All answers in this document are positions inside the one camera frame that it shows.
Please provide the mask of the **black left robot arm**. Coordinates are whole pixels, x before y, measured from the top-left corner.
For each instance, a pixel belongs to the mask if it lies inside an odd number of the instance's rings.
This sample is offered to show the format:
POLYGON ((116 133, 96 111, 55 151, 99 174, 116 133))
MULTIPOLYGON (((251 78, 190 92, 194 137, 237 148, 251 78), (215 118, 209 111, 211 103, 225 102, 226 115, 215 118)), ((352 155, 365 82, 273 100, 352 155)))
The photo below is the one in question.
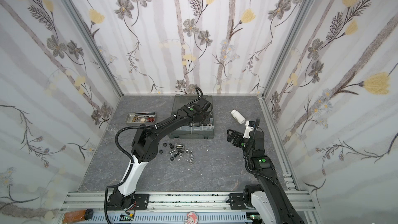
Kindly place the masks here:
POLYGON ((146 165, 157 156, 159 142, 180 127, 206 120, 211 111, 212 104, 200 96, 183 105, 176 114, 159 123, 120 129, 115 135, 115 144, 130 161, 122 180, 116 185, 106 187, 104 209, 131 208, 135 203, 134 194, 137 183, 146 165), (127 130, 136 130, 130 151, 125 150, 119 142, 119 136, 127 130))

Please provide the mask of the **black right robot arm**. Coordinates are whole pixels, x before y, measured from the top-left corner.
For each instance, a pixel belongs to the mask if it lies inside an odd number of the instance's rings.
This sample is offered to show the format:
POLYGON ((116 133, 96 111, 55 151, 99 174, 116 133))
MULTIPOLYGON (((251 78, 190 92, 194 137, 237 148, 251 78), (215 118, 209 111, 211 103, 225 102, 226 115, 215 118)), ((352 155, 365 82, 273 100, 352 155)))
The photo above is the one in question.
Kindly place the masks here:
POLYGON ((258 181, 244 188, 245 207, 255 209, 265 224, 305 223, 288 199, 272 160, 265 154, 264 133, 250 131, 246 139, 242 133, 228 129, 227 141, 242 149, 245 169, 258 181))

